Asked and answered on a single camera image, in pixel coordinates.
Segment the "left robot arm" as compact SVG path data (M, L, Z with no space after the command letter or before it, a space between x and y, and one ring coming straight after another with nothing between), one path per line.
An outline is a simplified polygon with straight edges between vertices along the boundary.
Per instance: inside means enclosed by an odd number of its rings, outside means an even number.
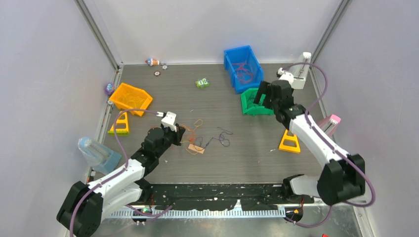
M132 202L147 204L151 185L144 177L159 164L159 158L171 146L179 146L186 129L177 131L160 126L148 131L141 147L108 175L90 183L78 181L70 188L56 220L76 237L90 237L113 212Z

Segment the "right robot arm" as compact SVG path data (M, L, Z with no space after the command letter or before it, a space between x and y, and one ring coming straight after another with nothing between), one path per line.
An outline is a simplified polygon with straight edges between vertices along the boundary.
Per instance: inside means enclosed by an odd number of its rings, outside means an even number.
M284 200L292 203L301 195L307 195L334 205L364 195L364 159L339 147L320 129L304 106L294 103L288 81L262 81L254 102L259 103L261 97L264 97L263 106L273 110L276 120L303 142L322 168L318 178L304 174L285 178L282 183Z

